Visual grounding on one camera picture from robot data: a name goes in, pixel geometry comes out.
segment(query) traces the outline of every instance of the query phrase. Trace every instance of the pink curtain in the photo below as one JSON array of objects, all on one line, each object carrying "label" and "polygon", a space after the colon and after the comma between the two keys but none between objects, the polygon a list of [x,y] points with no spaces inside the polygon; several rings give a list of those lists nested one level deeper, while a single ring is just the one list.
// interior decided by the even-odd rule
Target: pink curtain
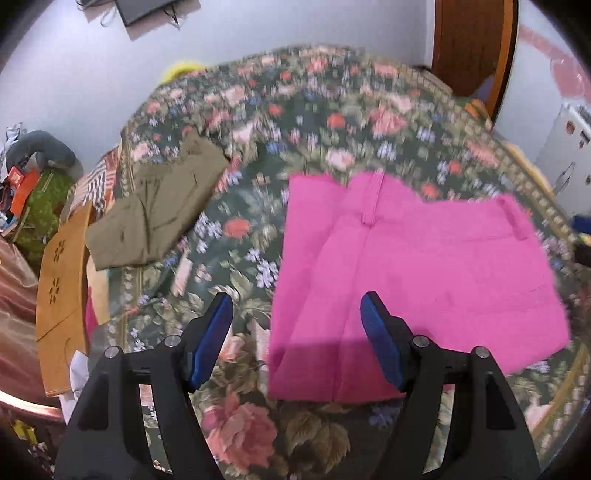
[{"label": "pink curtain", "polygon": [[45,395],[35,345],[37,276],[18,249],[0,238],[0,390],[43,405]]}]

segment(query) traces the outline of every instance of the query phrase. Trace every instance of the blue gripper pad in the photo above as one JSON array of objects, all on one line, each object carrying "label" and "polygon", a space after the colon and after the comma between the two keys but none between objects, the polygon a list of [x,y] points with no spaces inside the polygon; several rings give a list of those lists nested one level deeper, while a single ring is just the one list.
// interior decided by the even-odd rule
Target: blue gripper pad
[{"label": "blue gripper pad", "polygon": [[365,334],[374,347],[379,366],[382,367],[384,377],[397,389],[402,390],[405,383],[402,373],[402,355],[392,336],[384,325],[384,319],[371,299],[369,293],[361,298],[361,323]]},{"label": "blue gripper pad", "polygon": [[189,383],[195,389],[201,387],[211,377],[233,316],[232,298],[230,295],[224,295],[222,301],[211,313],[207,329],[193,355],[193,371]]}]

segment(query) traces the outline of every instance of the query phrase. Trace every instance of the screw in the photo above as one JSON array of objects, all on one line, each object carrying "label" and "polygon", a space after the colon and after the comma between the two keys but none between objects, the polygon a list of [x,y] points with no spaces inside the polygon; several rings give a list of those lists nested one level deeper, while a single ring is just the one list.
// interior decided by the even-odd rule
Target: screw
[{"label": "screw", "polygon": [[168,335],[165,339],[164,339],[164,344],[166,346],[177,346],[179,343],[181,342],[181,337],[179,337],[178,335]]},{"label": "screw", "polygon": [[488,348],[486,348],[485,346],[477,346],[474,349],[475,354],[477,354],[480,358],[489,358],[491,355],[491,352]]},{"label": "screw", "polygon": [[429,339],[424,335],[417,335],[413,338],[413,343],[419,348],[425,348],[429,344]]},{"label": "screw", "polygon": [[107,350],[105,350],[105,356],[107,358],[113,358],[114,356],[117,356],[118,353],[119,349],[115,346],[110,346]]}]

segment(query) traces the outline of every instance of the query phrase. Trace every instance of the wooden door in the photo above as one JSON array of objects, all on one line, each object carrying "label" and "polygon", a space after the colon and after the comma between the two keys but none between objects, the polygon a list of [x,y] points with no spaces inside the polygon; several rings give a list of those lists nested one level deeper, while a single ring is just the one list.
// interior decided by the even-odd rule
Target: wooden door
[{"label": "wooden door", "polygon": [[494,116],[511,68],[515,0],[436,0],[435,12],[433,73],[458,96],[474,95],[487,81],[486,109]]}]

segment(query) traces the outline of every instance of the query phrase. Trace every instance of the belt loop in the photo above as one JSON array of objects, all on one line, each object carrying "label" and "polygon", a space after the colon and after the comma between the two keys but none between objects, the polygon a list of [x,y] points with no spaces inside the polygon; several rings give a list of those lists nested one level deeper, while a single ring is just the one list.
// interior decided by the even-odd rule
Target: belt loop
[{"label": "belt loop", "polygon": [[361,223],[364,225],[372,226],[375,223],[375,209],[378,205],[379,191],[383,181],[384,171],[376,170],[369,181],[369,187],[365,194],[365,205],[361,216]]},{"label": "belt loop", "polygon": [[526,240],[529,238],[532,227],[517,202],[508,195],[499,195],[497,200],[507,216],[507,221],[513,227],[516,239]]}]

